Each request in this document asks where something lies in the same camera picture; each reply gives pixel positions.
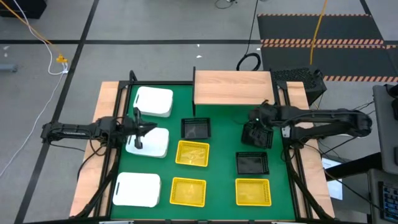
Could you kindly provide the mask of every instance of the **yellow basket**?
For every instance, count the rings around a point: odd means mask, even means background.
[[[202,142],[179,141],[175,162],[191,166],[206,167],[210,145]]]
[[[206,199],[206,181],[174,177],[170,203],[204,207]]]
[[[267,179],[236,179],[236,204],[271,206],[271,191]]]

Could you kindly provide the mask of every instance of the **gray floor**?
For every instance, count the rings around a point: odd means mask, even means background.
[[[85,25],[93,0],[48,0],[40,20],[31,24],[48,39],[77,40]],[[386,40],[398,40],[398,8],[395,0],[367,0],[376,23]],[[159,40],[159,39],[247,39],[255,0],[238,1],[225,10],[215,9],[213,0],[101,0],[88,39]],[[319,13],[320,0],[268,0],[259,2],[258,13]],[[327,13],[363,13],[359,0],[330,1]],[[26,27],[15,19],[0,18],[0,39],[33,39]],[[254,26],[254,38],[258,28]],[[250,52],[259,46],[252,45]],[[64,55],[72,59],[76,45],[61,45]],[[86,45],[63,108],[60,121],[89,123],[92,120],[100,83],[125,80],[133,69],[140,80],[189,80],[192,67],[234,70],[245,45]],[[49,55],[43,45],[0,45],[0,62],[17,63],[17,73],[0,74],[0,169],[21,146],[35,117],[48,100],[59,77],[47,74]],[[247,61],[243,68],[253,67]],[[52,71],[61,68],[54,65]],[[321,108],[353,108],[372,100],[374,83],[327,82],[328,91]],[[50,121],[60,89],[39,120],[34,134],[0,179],[0,221],[15,219],[30,179],[41,140],[41,125]],[[365,111],[372,111],[370,106]],[[334,146],[345,137],[328,138]],[[85,147],[84,141],[60,144]],[[377,152],[376,128],[372,135],[355,140],[339,149],[341,157],[356,159]],[[32,198],[26,222],[67,218],[76,186],[76,172],[83,153],[51,147]],[[363,221],[363,215],[335,207],[344,220]]]

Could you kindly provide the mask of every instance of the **wooden table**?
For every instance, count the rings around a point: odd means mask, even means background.
[[[291,105],[301,109],[308,109],[307,97],[305,95],[303,83],[288,82],[287,87]],[[117,90],[118,82],[102,83],[93,121],[96,121],[102,116],[112,115]],[[266,98],[273,99],[273,96],[269,96],[269,94],[273,94],[272,92],[267,92],[266,94],[268,94],[267,96],[265,96]],[[119,110],[120,116],[123,111],[125,96],[126,93],[124,93],[122,96],[121,108]],[[313,124],[300,123],[300,125],[302,127],[309,128]],[[318,143],[316,140],[310,140],[307,144],[318,148]],[[91,147],[87,145],[84,159],[86,159],[92,153],[93,152],[91,150]],[[327,214],[334,217],[335,215],[331,204],[328,186],[326,183],[325,175],[323,173],[322,161],[320,159],[319,153],[315,149],[305,146],[303,149],[301,149],[301,156],[305,179],[307,181],[307,187],[309,191],[315,197],[317,202],[322,206],[322,208],[327,212]],[[96,192],[100,181],[103,159],[104,157],[94,156],[86,163],[84,168],[82,168],[80,178],[76,186],[76,192],[70,210],[70,215],[76,215],[78,212],[80,212],[87,204],[87,202],[91,199],[93,194]],[[301,194],[301,191],[297,187],[296,191],[301,217],[306,217],[303,196]],[[109,188],[105,191],[103,195],[100,215],[105,214],[108,197]]]

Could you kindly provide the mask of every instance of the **white container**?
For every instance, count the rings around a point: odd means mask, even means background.
[[[165,128],[154,128],[144,137],[141,137],[142,149],[134,146],[136,136],[129,136],[126,151],[140,156],[164,158],[169,146],[169,130]]]
[[[159,203],[160,186],[157,174],[122,172],[116,181],[113,203],[152,208]]]
[[[141,114],[168,118],[172,112],[173,91],[142,86],[138,88],[133,107]]]

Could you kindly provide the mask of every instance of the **green table surface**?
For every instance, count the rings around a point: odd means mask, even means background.
[[[181,140],[181,119],[192,118],[192,86],[152,86],[173,91],[173,107],[170,117],[142,116],[144,121],[158,123],[158,127],[170,132],[169,148],[165,158],[137,156],[121,153],[120,172],[158,174],[162,181],[159,204],[153,208],[112,205],[112,219],[189,219],[189,220],[294,220],[292,197],[285,163],[280,159],[282,139],[274,133],[272,149],[260,149],[241,143],[243,123],[253,106],[197,105],[197,118],[211,119],[211,138],[207,167],[186,166],[175,163],[177,144]],[[139,86],[134,86],[128,115]],[[236,152],[267,152],[269,175],[238,175]],[[173,205],[170,191],[173,177],[206,180],[206,204],[203,208]],[[237,206],[235,199],[236,178],[265,178],[271,186],[270,207]]]

